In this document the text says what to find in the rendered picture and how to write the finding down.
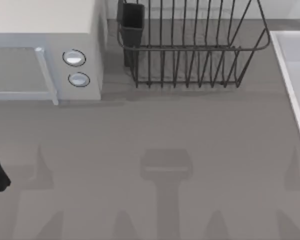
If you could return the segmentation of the dark cutlery holder box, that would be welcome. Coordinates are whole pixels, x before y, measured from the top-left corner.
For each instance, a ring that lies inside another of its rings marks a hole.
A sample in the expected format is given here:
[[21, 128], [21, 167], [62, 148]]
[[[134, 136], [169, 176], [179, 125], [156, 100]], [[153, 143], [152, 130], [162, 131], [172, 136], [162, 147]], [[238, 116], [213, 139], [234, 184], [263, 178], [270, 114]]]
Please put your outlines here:
[[133, 51], [138, 49], [142, 42], [142, 34], [145, 25], [145, 6], [141, 3], [129, 3], [126, 0], [118, 0], [117, 22], [119, 33], [123, 41], [124, 66], [132, 64]]

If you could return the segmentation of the pale microwave oven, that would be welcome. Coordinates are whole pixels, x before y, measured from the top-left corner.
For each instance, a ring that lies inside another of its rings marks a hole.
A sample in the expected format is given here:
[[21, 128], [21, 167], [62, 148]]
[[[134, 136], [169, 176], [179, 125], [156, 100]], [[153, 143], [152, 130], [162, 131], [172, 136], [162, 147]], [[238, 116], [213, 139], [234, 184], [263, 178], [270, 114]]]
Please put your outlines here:
[[[101, 100], [107, 41], [105, 0], [0, 0], [0, 47], [44, 48], [59, 103]], [[63, 61], [71, 49], [85, 54], [84, 65]], [[89, 76], [88, 86], [68, 82], [77, 72]]]

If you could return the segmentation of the large round microwave knob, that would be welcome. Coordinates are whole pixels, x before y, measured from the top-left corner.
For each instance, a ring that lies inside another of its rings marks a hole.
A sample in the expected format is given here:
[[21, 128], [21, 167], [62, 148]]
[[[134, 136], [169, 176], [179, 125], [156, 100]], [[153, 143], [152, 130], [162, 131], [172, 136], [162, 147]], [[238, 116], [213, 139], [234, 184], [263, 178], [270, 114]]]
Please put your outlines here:
[[62, 53], [62, 60], [71, 67], [83, 66], [86, 61], [86, 55], [77, 49], [71, 49]]

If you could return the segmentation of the white sink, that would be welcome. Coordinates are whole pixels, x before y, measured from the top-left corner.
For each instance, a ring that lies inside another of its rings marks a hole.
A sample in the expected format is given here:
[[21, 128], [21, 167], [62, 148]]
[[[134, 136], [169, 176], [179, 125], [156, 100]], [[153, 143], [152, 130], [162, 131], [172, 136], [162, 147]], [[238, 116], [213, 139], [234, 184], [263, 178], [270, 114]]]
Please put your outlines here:
[[270, 37], [300, 134], [300, 30], [271, 31]]

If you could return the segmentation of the small round microwave knob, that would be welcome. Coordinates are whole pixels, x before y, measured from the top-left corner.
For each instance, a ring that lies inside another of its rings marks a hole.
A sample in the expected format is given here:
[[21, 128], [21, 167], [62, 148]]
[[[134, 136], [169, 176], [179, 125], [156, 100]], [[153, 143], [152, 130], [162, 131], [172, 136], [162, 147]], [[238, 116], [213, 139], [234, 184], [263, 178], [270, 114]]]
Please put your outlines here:
[[83, 72], [76, 72], [67, 77], [68, 82], [77, 88], [84, 88], [91, 82], [90, 77]]

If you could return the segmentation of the microwave oven glass door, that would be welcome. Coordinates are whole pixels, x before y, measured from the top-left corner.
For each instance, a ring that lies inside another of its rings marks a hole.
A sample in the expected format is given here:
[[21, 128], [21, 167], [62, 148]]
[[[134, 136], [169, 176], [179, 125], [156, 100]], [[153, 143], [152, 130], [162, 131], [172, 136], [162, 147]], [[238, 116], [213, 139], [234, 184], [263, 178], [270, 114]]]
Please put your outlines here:
[[59, 104], [43, 47], [0, 47], [0, 101]]

